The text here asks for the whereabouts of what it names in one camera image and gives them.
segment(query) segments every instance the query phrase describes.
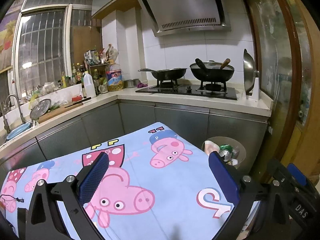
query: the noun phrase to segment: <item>trash bin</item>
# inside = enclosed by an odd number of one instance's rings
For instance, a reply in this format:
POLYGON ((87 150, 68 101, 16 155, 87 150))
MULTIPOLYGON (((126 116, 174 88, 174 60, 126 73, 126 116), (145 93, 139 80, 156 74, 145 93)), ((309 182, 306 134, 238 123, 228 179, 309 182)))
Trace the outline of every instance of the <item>trash bin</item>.
POLYGON ((238 164, 234 165, 234 167, 237 169, 239 168, 241 162, 245 159, 246 157, 246 151, 245 151, 245 148, 243 147, 243 145, 241 143, 239 143, 237 140, 234 140, 232 138, 229 138, 229 137, 223 137, 223 136, 216 136, 216 137, 211 137, 209 139, 207 139, 206 141, 212 141, 214 142, 215 144, 217 144, 218 146, 221 146, 221 145, 225 145, 225 144, 229 144, 231 145, 233 148, 235 148, 236 146, 239 147, 239 155, 238 157, 236 158, 237 161, 238 161, 238 164))

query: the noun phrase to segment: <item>white plastic jug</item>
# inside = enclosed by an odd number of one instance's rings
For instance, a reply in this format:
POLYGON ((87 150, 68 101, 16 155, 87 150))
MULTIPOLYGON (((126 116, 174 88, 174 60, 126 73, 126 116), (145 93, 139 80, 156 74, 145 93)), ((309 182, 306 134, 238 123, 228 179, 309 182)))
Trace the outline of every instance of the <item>white plastic jug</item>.
POLYGON ((95 98, 96 91, 94 89, 92 76, 89 74, 88 71, 84 72, 83 84, 84 84, 85 92, 87 93, 87 98, 88 97, 95 98))

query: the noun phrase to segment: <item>blue tablecloth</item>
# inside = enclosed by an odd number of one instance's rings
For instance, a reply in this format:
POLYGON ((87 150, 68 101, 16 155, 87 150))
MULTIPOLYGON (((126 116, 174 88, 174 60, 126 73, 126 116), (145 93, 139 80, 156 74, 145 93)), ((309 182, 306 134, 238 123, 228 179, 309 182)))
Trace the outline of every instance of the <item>blue tablecloth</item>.
MULTIPOLYGON (((44 163, 8 173, 1 194, 17 230, 17 208, 29 208, 36 182, 77 175, 104 151, 109 168, 84 208, 105 239, 212 239, 233 208, 208 166, 208 156, 162 123, 44 163)), ((58 202, 73 239, 79 239, 58 202)))

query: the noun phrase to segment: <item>gas stove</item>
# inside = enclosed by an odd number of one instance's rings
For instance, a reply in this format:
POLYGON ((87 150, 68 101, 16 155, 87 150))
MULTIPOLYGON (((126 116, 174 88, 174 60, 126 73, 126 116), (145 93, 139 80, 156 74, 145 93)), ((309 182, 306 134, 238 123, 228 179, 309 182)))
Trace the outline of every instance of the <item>gas stove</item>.
POLYGON ((203 85, 179 85, 177 82, 162 82, 156 86, 146 87, 137 90, 137 93, 159 93, 159 94, 175 94, 175 95, 191 95, 210 98, 222 98, 237 100, 236 90, 229 88, 226 84, 222 87, 219 84, 203 85))

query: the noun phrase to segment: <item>countertop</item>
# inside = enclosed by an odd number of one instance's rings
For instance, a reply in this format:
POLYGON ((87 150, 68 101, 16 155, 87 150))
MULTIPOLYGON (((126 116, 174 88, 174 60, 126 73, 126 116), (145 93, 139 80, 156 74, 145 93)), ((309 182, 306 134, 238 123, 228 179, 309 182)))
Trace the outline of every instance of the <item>countertop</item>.
POLYGON ((22 133, 16 138, 0 146, 0 159, 4 158, 11 151, 16 149, 23 143, 51 129, 52 127, 55 127, 73 117, 85 113, 86 111, 92 110, 98 106, 102 106, 106 103, 112 102, 117 99, 149 101, 157 103, 171 103, 187 106, 199 106, 268 117, 271 116, 272 100, 263 92, 260 93, 260 100, 256 102, 253 100, 243 98, 243 91, 241 89, 236 89, 238 99, 237 101, 188 95, 136 93, 136 90, 138 89, 128 88, 123 89, 121 91, 108 92, 106 94, 98 95, 97 97, 85 102, 83 106, 77 107, 73 110, 60 114, 41 124, 37 124, 30 130, 22 133))

